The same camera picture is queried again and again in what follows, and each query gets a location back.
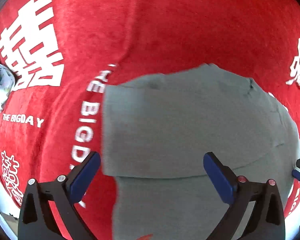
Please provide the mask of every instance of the blue gripper pad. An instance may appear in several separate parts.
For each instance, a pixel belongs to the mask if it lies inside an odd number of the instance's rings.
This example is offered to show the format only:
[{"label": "blue gripper pad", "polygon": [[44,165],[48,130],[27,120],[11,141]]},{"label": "blue gripper pad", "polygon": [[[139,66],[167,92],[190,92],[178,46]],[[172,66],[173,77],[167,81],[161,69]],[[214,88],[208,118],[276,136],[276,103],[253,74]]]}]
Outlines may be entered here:
[{"label": "blue gripper pad", "polygon": [[68,190],[68,199],[71,204],[81,201],[100,164],[100,155],[97,152],[91,152],[79,166],[74,167],[74,169],[79,169],[79,172],[73,179]]},{"label": "blue gripper pad", "polygon": [[203,167],[221,200],[229,205],[233,204],[238,184],[237,177],[232,170],[229,167],[222,165],[212,152],[204,155]]},{"label": "blue gripper pad", "polygon": [[292,171],[292,177],[300,181],[300,172],[297,170]]}]

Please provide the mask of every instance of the red screw head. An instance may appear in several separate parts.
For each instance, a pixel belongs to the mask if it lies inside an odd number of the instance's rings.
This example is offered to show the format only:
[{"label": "red screw head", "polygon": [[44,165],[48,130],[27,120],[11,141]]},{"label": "red screw head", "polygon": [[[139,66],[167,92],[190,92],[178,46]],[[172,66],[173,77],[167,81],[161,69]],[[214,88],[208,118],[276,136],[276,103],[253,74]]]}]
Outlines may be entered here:
[{"label": "red screw head", "polygon": [[274,181],[273,179],[270,179],[270,180],[269,180],[269,184],[270,184],[271,186],[274,186],[274,185],[275,185],[275,181]]},{"label": "red screw head", "polygon": [[238,176],[238,181],[243,183],[247,181],[247,178],[245,176]]}]

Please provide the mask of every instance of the crumpled fabric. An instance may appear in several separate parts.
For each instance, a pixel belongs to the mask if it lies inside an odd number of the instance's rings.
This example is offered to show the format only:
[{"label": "crumpled fabric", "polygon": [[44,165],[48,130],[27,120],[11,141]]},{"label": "crumpled fabric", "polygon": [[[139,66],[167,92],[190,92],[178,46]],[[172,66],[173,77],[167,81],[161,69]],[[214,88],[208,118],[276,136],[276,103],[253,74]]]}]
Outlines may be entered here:
[{"label": "crumpled fabric", "polygon": [[0,76],[2,78],[0,81],[0,112],[2,112],[16,80],[11,70],[2,64],[0,64]]},{"label": "crumpled fabric", "polygon": [[5,103],[8,100],[8,96],[11,89],[16,84],[16,80],[12,72],[4,65],[0,64],[0,113],[4,109]]}]

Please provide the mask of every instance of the red t-shirt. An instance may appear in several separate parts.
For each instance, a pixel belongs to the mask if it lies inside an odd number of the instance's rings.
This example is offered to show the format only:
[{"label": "red t-shirt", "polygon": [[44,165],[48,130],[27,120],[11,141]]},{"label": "red t-shirt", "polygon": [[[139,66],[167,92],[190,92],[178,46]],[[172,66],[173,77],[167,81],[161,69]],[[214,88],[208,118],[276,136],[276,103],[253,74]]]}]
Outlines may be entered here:
[{"label": "red t-shirt", "polygon": [[[30,178],[51,181],[89,149],[102,154],[105,84],[214,63],[272,93],[300,133],[295,0],[8,0],[0,57],[20,78],[0,113],[0,179],[18,205]],[[112,239],[115,199],[114,179],[99,170],[76,204],[98,239]]]}]

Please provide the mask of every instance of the gray fabric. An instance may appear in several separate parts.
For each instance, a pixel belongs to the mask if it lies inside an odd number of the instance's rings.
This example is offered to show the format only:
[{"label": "gray fabric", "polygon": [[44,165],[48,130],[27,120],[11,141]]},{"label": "gray fabric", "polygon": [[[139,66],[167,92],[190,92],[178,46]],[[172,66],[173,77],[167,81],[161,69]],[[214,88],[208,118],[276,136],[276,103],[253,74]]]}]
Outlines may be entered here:
[{"label": "gray fabric", "polygon": [[116,240],[205,239],[228,208],[203,170],[206,152],[251,181],[275,179],[283,205],[300,155],[286,109],[215,65],[107,86],[102,138],[104,173],[118,185]]},{"label": "gray fabric", "polygon": [[142,178],[198,176],[205,174],[201,160],[206,152],[215,152],[234,169],[282,144],[281,155],[292,167],[298,133],[291,129],[296,130],[295,123],[275,98],[252,79],[215,65],[141,77],[106,87],[104,172]]}]

